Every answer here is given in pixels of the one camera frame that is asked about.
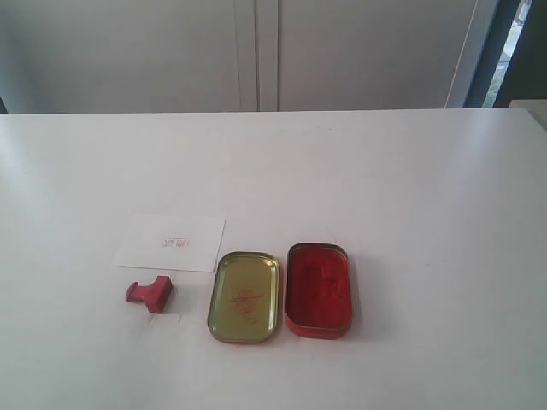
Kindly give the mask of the white paper card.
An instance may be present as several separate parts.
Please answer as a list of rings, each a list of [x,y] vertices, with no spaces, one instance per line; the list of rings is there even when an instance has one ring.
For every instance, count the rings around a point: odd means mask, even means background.
[[[213,272],[226,221],[199,216],[136,214],[115,263],[121,267]]]

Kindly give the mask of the white neighbouring table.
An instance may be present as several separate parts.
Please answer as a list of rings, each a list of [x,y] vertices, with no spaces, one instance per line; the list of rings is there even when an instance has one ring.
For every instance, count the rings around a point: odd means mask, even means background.
[[[511,108],[525,109],[545,130],[547,130],[546,99],[513,100],[509,106]]]

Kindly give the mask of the red rubber stamp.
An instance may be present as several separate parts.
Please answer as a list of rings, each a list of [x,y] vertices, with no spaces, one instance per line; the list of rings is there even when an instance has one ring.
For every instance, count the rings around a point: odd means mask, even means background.
[[[171,278],[160,275],[148,285],[139,282],[130,284],[125,299],[127,302],[143,303],[150,313],[159,314],[163,313],[173,288]]]

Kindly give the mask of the red ink pad tin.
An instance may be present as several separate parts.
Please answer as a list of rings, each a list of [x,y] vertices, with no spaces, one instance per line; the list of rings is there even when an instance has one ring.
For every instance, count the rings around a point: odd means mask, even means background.
[[[347,253],[332,243],[296,243],[287,254],[285,316],[300,337],[338,339],[353,305]]]

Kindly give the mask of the gold tin lid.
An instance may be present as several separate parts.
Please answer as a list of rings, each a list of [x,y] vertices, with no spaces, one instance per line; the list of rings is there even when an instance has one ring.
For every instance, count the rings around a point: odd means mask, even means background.
[[[215,274],[207,326],[224,343],[262,343],[275,332],[281,267],[272,255],[224,255]]]

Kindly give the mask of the white cabinet doors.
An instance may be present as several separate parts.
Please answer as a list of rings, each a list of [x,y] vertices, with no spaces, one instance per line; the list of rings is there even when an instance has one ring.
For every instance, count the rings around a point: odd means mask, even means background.
[[[460,108],[493,1],[4,1],[11,114]]]

